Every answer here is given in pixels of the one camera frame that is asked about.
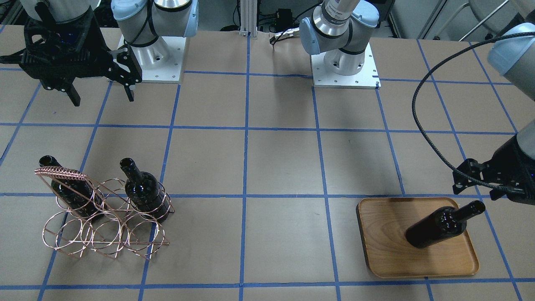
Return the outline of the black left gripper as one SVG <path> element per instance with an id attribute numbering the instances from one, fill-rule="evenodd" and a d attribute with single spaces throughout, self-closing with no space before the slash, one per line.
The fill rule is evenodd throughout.
<path id="1" fill-rule="evenodd" d="M 516 203 L 535 204 L 534 159 L 521 148 L 517 135 L 498 148 L 487 162 L 467 158 L 457 170 L 476 180 L 512 189 L 505 192 L 492 188 L 491 200 L 506 196 Z"/>

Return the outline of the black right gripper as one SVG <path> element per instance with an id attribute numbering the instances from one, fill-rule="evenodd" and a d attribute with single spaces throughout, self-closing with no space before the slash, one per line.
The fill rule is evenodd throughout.
<path id="1" fill-rule="evenodd" d="M 65 93 L 75 107 L 81 98 L 74 78 L 107 77 L 124 86 L 133 102 L 142 71 L 130 46 L 108 48 L 91 6 L 26 6 L 25 49 L 19 66 L 32 78 L 51 80 L 52 88 L 69 84 Z"/>

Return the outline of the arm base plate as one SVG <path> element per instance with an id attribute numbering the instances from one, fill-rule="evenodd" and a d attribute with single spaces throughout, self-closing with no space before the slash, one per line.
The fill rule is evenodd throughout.
<path id="1" fill-rule="evenodd" d="M 371 44 L 350 55 L 339 49 L 310 56 L 313 86 L 317 88 L 379 89 L 382 87 Z"/>
<path id="2" fill-rule="evenodd" d="M 152 45 L 132 47 L 142 70 L 142 83 L 179 84 L 183 75 L 188 39 L 161 36 Z"/>

